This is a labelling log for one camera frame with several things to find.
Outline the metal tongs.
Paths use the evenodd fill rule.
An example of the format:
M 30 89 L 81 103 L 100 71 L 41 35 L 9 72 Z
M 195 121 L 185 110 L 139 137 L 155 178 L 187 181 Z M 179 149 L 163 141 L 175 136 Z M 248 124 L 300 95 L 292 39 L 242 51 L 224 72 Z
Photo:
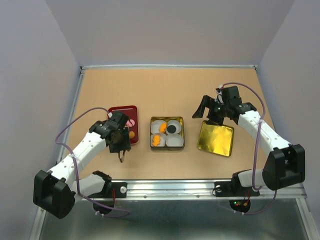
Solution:
M 126 150 L 121 150 L 118 152 L 118 159 L 119 159 L 120 163 L 124 162 L 126 152 L 127 152 Z

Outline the gold tin lid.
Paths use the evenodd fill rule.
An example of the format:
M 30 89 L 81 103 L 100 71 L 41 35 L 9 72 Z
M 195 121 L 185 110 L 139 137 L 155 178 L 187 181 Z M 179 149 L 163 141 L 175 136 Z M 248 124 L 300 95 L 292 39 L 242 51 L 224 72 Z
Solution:
M 230 157 L 233 150 L 234 128 L 228 125 L 201 125 L 197 148 L 201 151 Z

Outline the orange fish cookie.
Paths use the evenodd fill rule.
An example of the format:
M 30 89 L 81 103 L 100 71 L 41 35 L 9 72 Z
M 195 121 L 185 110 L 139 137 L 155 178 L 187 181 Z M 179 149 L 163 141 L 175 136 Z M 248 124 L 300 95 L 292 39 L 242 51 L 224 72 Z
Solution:
M 152 138 L 152 143 L 151 143 L 151 145 L 152 145 L 153 147 L 157 147 L 160 143 L 161 143 L 161 137 L 160 137 L 160 135 L 158 135 L 158 134 L 154 135 L 153 138 Z
M 159 127 L 159 132 L 164 133 L 166 131 L 166 129 L 167 129 L 167 123 L 163 122 Z

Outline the black round cookie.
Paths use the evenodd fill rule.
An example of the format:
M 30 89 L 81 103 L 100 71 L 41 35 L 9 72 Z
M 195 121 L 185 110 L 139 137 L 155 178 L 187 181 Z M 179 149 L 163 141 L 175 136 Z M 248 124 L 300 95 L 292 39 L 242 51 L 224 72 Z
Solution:
M 175 125 L 172 124 L 172 125 L 169 125 L 166 130 L 167 130 L 167 132 L 168 132 L 169 134 L 175 134 L 177 128 L 176 128 Z

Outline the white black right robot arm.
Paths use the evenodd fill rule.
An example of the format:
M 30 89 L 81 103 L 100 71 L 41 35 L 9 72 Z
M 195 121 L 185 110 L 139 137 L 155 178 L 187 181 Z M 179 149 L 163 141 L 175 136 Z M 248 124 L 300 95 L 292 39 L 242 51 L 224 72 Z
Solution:
M 238 89 L 240 85 L 239 82 L 220 85 L 216 88 L 216 98 L 204 95 L 192 115 L 192 118 L 200 119 L 208 109 L 207 124 L 222 126 L 228 118 L 255 139 L 253 167 L 233 174 L 231 192 L 242 195 L 248 188 L 257 192 L 262 187 L 277 191 L 303 183 L 306 178 L 305 149 L 278 135 L 265 122 L 265 109 L 259 114 L 250 102 L 243 102 Z

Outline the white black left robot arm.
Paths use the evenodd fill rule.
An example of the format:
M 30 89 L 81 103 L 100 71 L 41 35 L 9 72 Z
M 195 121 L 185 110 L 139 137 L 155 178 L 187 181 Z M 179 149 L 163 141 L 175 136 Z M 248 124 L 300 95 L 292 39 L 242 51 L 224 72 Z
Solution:
M 55 143 L 69 154 L 51 169 L 35 175 L 33 203 L 58 219 L 66 217 L 82 199 L 93 203 L 96 215 L 108 217 L 115 211 L 117 193 L 124 192 L 113 186 L 112 178 L 99 170 L 83 179 L 79 173 L 106 148 L 124 161 L 125 153 L 131 150 L 129 119 L 119 111 L 108 113 L 106 120 L 98 120 L 89 128 L 74 149 L 56 139 Z

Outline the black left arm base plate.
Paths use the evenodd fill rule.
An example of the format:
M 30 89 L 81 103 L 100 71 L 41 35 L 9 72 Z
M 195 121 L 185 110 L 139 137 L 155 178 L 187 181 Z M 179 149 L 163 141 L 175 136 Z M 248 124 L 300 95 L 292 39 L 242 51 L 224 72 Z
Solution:
M 89 198 L 94 199 L 124 199 L 127 197 L 128 183 L 125 181 L 105 183 L 98 192 L 86 194 Z

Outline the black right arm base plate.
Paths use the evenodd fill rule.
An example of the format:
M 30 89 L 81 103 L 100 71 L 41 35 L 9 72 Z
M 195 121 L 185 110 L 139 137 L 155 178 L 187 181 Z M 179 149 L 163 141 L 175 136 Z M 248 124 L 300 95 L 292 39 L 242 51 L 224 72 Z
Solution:
M 214 183 L 213 194 L 216 197 L 258 197 L 259 191 L 254 191 L 251 187 L 235 185 L 231 181 L 217 181 Z

